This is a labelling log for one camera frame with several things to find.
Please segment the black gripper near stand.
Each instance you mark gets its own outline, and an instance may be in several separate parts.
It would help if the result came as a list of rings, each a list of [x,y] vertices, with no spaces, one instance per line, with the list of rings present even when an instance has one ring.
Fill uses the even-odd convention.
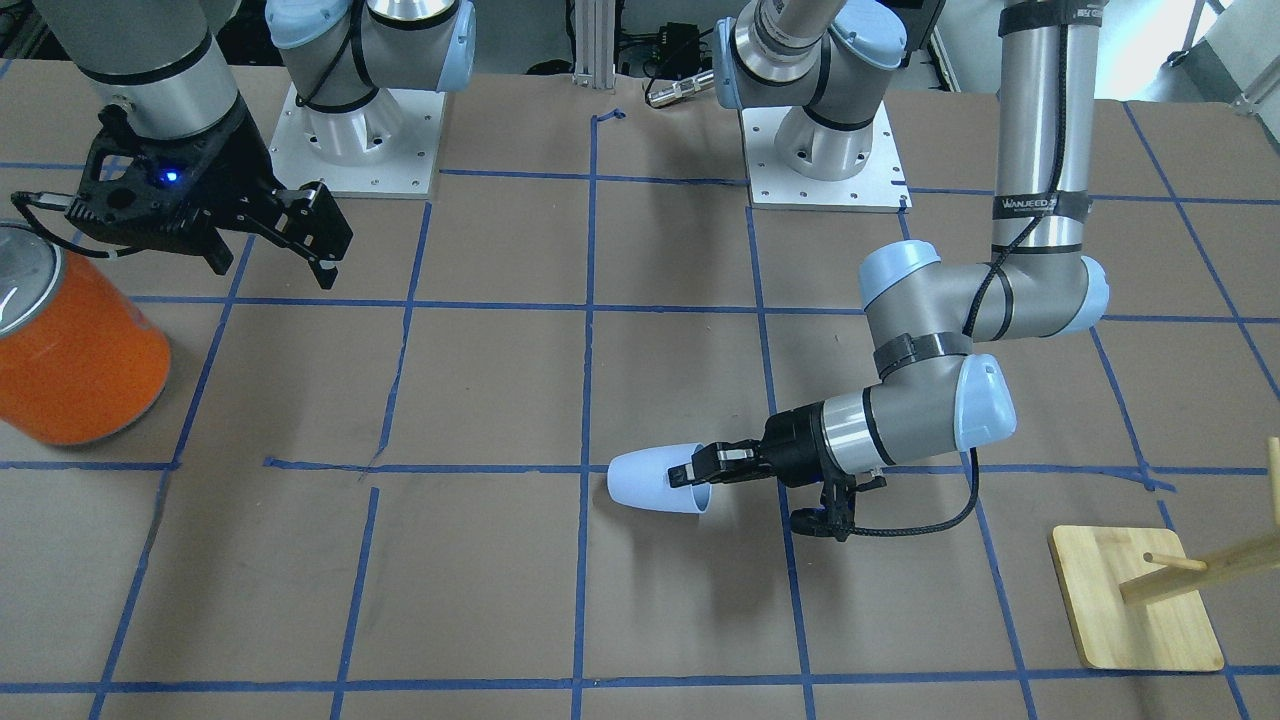
[[[668,469],[668,486],[731,484],[773,477],[794,488],[819,480],[820,506],[791,511],[792,533],[836,541],[850,536],[890,538],[890,529],[861,528],[854,521],[855,493],[883,486],[878,480],[859,486],[855,478],[878,466],[873,462],[861,470],[844,470],[823,434],[820,410],[799,407],[771,416],[762,439],[698,448],[684,465]]]

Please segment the silver robot arm near stand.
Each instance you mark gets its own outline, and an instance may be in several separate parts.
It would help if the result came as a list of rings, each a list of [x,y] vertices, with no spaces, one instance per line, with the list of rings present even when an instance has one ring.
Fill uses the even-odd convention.
[[[820,483],[820,506],[792,511],[794,533],[844,541],[859,527],[861,474],[1006,439],[1015,407],[996,357],[979,342],[1055,337],[1105,314],[1105,269],[1082,251],[1102,1],[1010,1],[1000,15],[1002,79],[991,259],[945,263],[925,241],[872,252],[859,290],[878,380],[778,413],[760,439],[676,445],[617,457],[609,491],[658,489],[673,510],[703,512],[714,484],[774,478]],[[874,1],[754,1],[717,29],[717,95],[726,108],[787,106],[778,137],[812,178],[864,164],[872,120],[905,28]]]

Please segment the silver robot arm near can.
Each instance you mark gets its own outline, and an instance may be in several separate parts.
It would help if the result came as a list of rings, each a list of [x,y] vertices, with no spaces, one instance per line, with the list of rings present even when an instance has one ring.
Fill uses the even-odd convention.
[[[102,100],[78,190],[12,201],[60,211],[102,243],[100,259],[146,250],[202,258],[225,274],[223,231],[257,234],[302,258],[333,287],[353,232],[333,195],[337,168],[421,160],[410,95],[467,87],[475,58],[471,1],[269,1],[271,45],[291,74],[284,109],[302,156],[321,165],[282,179],[218,46],[233,6],[211,1],[38,1],[36,10]]]

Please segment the black gripper near can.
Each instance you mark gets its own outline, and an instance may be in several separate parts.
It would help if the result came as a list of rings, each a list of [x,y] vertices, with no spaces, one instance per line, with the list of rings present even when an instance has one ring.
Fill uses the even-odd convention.
[[[221,229],[256,233],[300,255],[332,290],[353,237],[330,190],[288,190],[243,100],[188,138],[145,138],[127,111],[106,105],[102,128],[67,219],[93,240],[202,258],[225,275],[233,252]]]

